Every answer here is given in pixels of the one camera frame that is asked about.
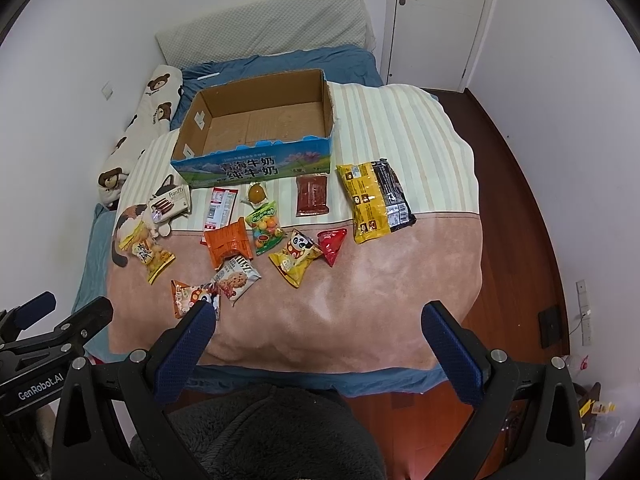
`cardboard box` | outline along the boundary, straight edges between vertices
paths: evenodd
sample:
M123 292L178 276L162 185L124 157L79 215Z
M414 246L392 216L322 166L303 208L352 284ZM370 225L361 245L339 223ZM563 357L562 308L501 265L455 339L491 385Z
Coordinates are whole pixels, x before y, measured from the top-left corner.
M322 70L242 79L196 94L171 164L191 187L329 173L333 127Z

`brown egg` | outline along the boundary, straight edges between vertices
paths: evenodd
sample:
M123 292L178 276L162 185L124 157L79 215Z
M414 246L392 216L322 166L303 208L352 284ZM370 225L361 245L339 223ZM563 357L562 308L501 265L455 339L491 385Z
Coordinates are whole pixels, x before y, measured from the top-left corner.
M249 193L247 194L247 198L249 199L249 202L251 202L252 204L259 204L265 198L267 198L267 194L264 192L264 189L260 184L253 184L249 188Z

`wooden floor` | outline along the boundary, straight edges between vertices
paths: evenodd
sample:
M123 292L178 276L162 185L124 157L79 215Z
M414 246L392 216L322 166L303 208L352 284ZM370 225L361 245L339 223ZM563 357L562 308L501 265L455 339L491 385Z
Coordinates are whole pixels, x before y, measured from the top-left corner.
M501 348L519 361L544 362L568 353L567 340L540 347L538 312L555 304L566 309L546 228L519 166L468 91L433 93L474 151L480 189L482 289L463 326L487 348ZM449 383L423 395L366 396L349 404L378 442L393 480L423 479L471 413ZM500 440L480 478L498 467L501 451Z

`pink blanket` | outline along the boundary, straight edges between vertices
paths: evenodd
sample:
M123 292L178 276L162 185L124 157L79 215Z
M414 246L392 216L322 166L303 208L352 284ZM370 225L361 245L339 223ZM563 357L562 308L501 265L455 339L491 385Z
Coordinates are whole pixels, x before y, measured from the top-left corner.
M328 373L433 368L420 330L422 307L441 300L464 319L481 286L482 227L472 213L416 216L415 225L361 245L353 241L351 221L298 226L313 239L327 228L348 228L335 265L314 261L295 289L266 254L254 258L262 279L235 306L221 298L220 321L200 364ZM135 258L124 268L110 262L112 352L148 349L176 325L170 280L196 285L212 278L200 237L173 232L162 240L176 259L153 285Z

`red snack package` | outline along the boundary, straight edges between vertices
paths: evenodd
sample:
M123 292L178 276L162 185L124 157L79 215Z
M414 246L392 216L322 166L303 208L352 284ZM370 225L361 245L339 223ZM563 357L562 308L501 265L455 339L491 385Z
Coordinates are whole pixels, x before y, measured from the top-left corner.
M344 237L347 235L347 229L330 229L318 233L318 245L322 249L329 267L333 267L338 251L342 245Z
M298 209L296 216L326 215L326 175L300 175L298 184Z

